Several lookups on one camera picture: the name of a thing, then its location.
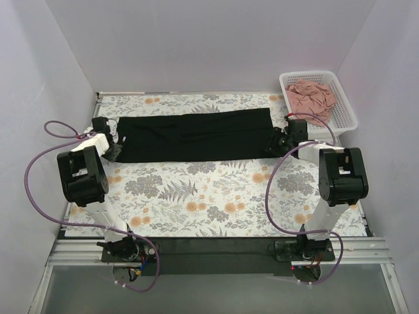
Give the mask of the black t shirt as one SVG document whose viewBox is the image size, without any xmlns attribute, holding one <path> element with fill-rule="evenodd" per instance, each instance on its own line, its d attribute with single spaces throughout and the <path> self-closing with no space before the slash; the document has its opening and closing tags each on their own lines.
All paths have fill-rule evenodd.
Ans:
<svg viewBox="0 0 419 314">
<path fill-rule="evenodd" d="M 210 114 L 122 117 L 120 163 L 209 162 L 271 158 L 268 108 Z"/>
</svg>

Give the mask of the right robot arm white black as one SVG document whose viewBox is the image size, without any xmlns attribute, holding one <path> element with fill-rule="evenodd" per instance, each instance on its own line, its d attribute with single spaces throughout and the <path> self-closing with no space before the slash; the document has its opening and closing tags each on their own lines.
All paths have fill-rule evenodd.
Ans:
<svg viewBox="0 0 419 314">
<path fill-rule="evenodd" d="M 359 148 L 338 147 L 308 138 L 305 120 L 288 120 L 284 129 L 274 128 L 266 151 L 284 161 L 287 157 L 318 166 L 320 199 L 312 218 L 298 232 L 288 231 L 287 239 L 277 240 L 272 250 L 280 262 L 333 261 L 330 238 L 333 228 L 350 206 L 366 198 L 369 184 Z"/>
</svg>

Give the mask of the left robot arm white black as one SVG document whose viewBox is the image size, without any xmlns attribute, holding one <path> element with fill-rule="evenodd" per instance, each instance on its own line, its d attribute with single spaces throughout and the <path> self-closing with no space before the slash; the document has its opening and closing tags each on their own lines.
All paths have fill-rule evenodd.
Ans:
<svg viewBox="0 0 419 314">
<path fill-rule="evenodd" d="M 112 256 L 132 261 L 138 257 L 139 247 L 130 227 L 107 199 L 109 181 L 101 162 L 102 157 L 113 161 L 120 152 L 120 145 L 113 140 L 108 118 L 93 118 L 92 131 L 94 136 L 57 155 L 64 196 L 83 208 L 96 227 L 104 227 L 104 242 L 98 243 L 100 247 Z"/>
</svg>

